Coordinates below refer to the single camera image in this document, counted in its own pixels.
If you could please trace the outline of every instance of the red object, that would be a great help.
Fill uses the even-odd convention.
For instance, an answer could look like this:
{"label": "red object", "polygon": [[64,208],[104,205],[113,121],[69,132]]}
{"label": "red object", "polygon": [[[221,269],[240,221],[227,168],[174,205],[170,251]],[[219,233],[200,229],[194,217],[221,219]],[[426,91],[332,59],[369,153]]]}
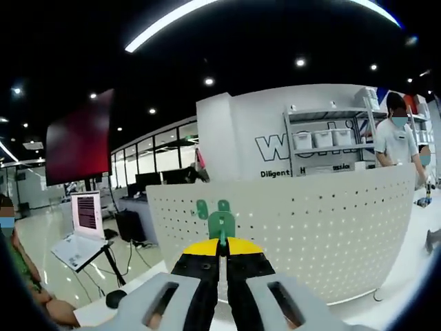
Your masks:
{"label": "red object", "polygon": [[113,90],[55,121],[46,134],[47,186],[110,171],[109,125]]}
{"label": "red object", "polygon": [[406,103],[406,107],[411,106],[412,114],[418,115],[418,109],[416,108],[416,104],[415,104],[415,101],[413,100],[413,97],[406,94],[403,97],[403,99],[404,99],[404,102]]}

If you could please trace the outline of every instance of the white perforated panel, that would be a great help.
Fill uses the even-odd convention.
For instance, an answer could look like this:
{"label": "white perforated panel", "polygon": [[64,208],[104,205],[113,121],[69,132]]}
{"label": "white perforated panel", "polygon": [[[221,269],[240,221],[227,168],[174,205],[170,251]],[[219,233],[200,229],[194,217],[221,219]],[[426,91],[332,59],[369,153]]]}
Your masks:
{"label": "white perforated panel", "polygon": [[[208,238],[196,201],[226,199],[236,237],[260,245],[277,272],[327,303],[379,288],[410,219],[413,164],[290,179],[147,187],[159,245],[171,270],[191,243]],[[227,300],[224,261],[219,299]]]}

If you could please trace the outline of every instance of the black computer tower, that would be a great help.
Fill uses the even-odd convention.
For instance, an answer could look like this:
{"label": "black computer tower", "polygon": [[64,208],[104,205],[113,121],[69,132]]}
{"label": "black computer tower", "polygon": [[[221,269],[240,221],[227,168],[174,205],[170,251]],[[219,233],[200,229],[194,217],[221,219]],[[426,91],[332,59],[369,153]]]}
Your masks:
{"label": "black computer tower", "polygon": [[142,243],[147,240],[137,212],[124,210],[115,214],[116,224],[122,240]]}

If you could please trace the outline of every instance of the green shirt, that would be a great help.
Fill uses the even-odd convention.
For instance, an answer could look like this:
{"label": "green shirt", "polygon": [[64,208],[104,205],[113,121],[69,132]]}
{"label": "green shirt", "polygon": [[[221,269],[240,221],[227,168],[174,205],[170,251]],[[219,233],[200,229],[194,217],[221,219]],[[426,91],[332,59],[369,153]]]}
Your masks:
{"label": "green shirt", "polygon": [[34,280],[34,277],[32,277],[32,273],[24,258],[21,256],[19,250],[13,246],[10,240],[6,239],[5,241],[6,245],[8,246],[10,256],[14,261],[15,267],[17,268],[17,271],[20,273],[20,275],[23,277],[23,281],[25,281],[26,283],[31,283],[33,285],[33,289],[37,292],[40,292],[41,286],[38,282]]}

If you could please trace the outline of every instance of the ceiling light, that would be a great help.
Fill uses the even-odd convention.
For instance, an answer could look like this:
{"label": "ceiling light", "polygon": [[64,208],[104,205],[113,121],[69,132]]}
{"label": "ceiling light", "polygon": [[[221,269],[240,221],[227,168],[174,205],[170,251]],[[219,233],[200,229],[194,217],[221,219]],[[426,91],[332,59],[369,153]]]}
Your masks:
{"label": "ceiling light", "polygon": [[160,18],[158,21],[153,23],[147,29],[145,29],[139,36],[137,36],[127,47],[125,50],[129,53],[133,53],[135,50],[139,48],[143,43],[152,38],[156,33],[161,31],[163,28],[173,23],[174,21],[184,17],[185,15],[203,7],[209,5],[218,0],[193,0],[187,2],[185,5],[169,12],[164,17]]}
{"label": "ceiling light", "polygon": [[204,84],[205,84],[206,86],[211,86],[211,85],[214,84],[214,79],[212,79],[212,78],[206,78],[206,79],[204,80]]}
{"label": "ceiling light", "polygon": [[390,15],[386,10],[384,10],[383,8],[381,8],[379,5],[377,5],[376,3],[372,2],[371,0],[350,0],[350,1],[358,3],[359,5],[361,5],[361,6],[365,7],[365,8],[368,8],[370,10],[373,10],[377,14],[380,14],[381,16],[383,16],[385,19],[390,20],[390,22],[395,23],[399,28],[402,27],[397,22],[397,20],[393,18],[392,15]]}
{"label": "ceiling light", "polygon": [[423,77],[423,76],[426,75],[426,74],[430,74],[430,70],[426,70],[426,71],[424,71],[422,74],[420,74],[420,77]]}
{"label": "ceiling light", "polygon": [[296,66],[303,67],[306,64],[304,59],[297,59],[296,60]]}
{"label": "ceiling light", "polygon": [[9,149],[7,149],[3,143],[0,141],[0,148],[7,154],[10,156],[11,159],[13,159],[14,161],[18,162],[19,160],[13,155],[13,153],[11,153],[9,151]]}

